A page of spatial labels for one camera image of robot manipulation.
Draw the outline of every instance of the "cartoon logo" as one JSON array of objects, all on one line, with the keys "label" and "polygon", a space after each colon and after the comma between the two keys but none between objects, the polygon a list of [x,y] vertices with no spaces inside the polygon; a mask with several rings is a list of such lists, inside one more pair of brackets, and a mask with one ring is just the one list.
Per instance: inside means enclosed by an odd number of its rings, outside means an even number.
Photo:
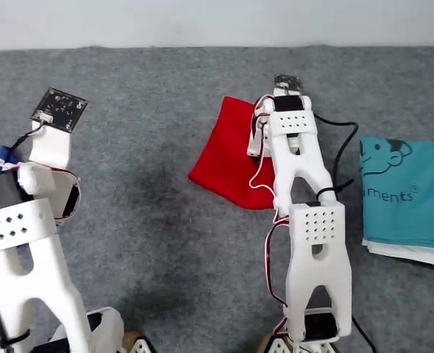
[{"label": "cartoon logo", "polygon": [[402,140],[373,139],[360,142],[361,173],[384,174],[398,167],[412,153],[412,148]]}]

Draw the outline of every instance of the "teal cloth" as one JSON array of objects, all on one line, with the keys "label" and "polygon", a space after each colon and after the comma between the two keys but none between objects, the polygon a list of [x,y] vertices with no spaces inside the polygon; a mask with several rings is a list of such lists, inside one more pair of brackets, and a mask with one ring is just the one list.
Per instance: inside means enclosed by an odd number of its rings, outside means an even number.
[{"label": "teal cloth", "polygon": [[364,238],[434,248],[434,142],[364,137]]}]

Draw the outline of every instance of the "red cloth bag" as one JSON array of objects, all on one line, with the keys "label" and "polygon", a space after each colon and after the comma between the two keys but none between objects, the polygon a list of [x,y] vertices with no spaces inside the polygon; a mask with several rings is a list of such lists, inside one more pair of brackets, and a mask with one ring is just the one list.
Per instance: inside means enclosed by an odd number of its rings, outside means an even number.
[{"label": "red cloth bag", "polygon": [[[253,104],[225,97],[222,108],[189,179],[223,196],[240,207],[250,210],[273,208],[273,196],[265,188],[251,189],[248,181],[255,175],[258,164],[246,154]],[[272,162],[265,158],[253,185],[272,188]]]}]

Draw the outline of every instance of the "circuit board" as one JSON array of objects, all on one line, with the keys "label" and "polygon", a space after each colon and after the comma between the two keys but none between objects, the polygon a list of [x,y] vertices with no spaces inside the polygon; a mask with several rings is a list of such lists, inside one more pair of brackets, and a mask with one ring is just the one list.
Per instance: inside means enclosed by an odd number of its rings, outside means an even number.
[{"label": "circuit board", "polygon": [[287,88],[288,90],[300,92],[301,85],[299,77],[283,74],[274,76],[274,86],[277,88]]},{"label": "circuit board", "polygon": [[31,120],[65,132],[73,132],[87,105],[86,99],[49,88],[35,108]]}]

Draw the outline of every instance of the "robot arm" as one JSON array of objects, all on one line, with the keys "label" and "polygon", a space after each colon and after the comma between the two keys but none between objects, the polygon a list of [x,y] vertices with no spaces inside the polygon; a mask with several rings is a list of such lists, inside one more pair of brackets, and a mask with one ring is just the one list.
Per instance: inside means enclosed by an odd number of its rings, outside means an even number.
[{"label": "robot arm", "polygon": [[[344,206],[337,201],[324,167],[310,98],[300,93],[293,77],[277,76],[275,83],[273,96],[256,104],[257,123],[253,124],[260,126],[260,134],[250,138],[248,153],[263,150],[261,157],[272,159],[274,208],[280,219],[287,219],[290,230],[291,260],[283,308],[288,337],[295,347],[330,352],[321,347],[351,332],[352,284]],[[296,177],[305,179],[315,194],[321,192],[317,202],[293,203]],[[327,289],[332,306],[307,309],[318,286]]]},{"label": "robot arm", "polygon": [[[2,352],[125,352],[124,323],[117,311],[86,313],[63,255],[56,222],[79,204],[79,180],[65,170],[71,132],[87,102],[49,89],[32,116],[30,161],[0,170],[0,347]],[[28,246],[27,273],[16,246]],[[29,300],[41,299],[61,326],[35,347],[29,336]]]}]

